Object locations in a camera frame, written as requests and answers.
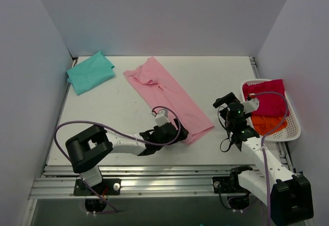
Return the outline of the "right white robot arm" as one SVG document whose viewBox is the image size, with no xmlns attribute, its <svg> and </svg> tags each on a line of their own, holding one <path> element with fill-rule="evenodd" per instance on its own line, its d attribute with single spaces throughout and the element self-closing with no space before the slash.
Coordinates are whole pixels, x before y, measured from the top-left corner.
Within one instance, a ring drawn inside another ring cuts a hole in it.
<svg viewBox="0 0 329 226">
<path fill-rule="evenodd" d="M 250 157 L 261 172 L 258 175 L 251 166 L 231 169 L 227 182 L 220 188 L 230 188 L 234 193 L 249 192 L 262 201 L 268 216 L 275 225 L 291 225 L 313 218 L 313 198 L 309 180 L 286 168 L 265 146 L 265 138 L 247 122 L 260 102 L 256 94 L 246 101 L 239 101 L 233 93 L 216 99 L 213 103 L 218 116 L 224 119 L 222 127 L 228 134 L 230 145 Z"/>
</svg>

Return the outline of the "pink t-shirt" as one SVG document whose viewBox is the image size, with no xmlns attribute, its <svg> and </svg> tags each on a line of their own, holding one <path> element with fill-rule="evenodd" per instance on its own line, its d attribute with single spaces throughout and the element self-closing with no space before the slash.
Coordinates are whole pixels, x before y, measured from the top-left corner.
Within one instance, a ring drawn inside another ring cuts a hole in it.
<svg viewBox="0 0 329 226">
<path fill-rule="evenodd" d="M 214 128 L 212 121 L 154 57 L 123 74 L 151 108 L 165 106 L 176 113 L 182 126 L 189 131 L 184 144 L 195 143 Z"/>
</svg>

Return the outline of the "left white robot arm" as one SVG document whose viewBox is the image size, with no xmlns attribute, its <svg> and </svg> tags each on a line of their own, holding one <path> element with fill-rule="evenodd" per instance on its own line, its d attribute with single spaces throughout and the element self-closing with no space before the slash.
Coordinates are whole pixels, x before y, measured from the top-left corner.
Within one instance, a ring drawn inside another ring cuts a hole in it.
<svg viewBox="0 0 329 226">
<path fill-rule="evenodd" d="M 135 156 L 153 155 L 165 145 L 187 139 L 189 131 L 177 118 L 171 123 L 166 116 L 155 119 L 153 129 L 122 136 L 93 125 L 66 141 L 65 146 L 74 173 L 85 181 L 85 189 L 92 195 L 103 191 L 103 177 L 98 164 L 110 153 Z"/>
</svg>

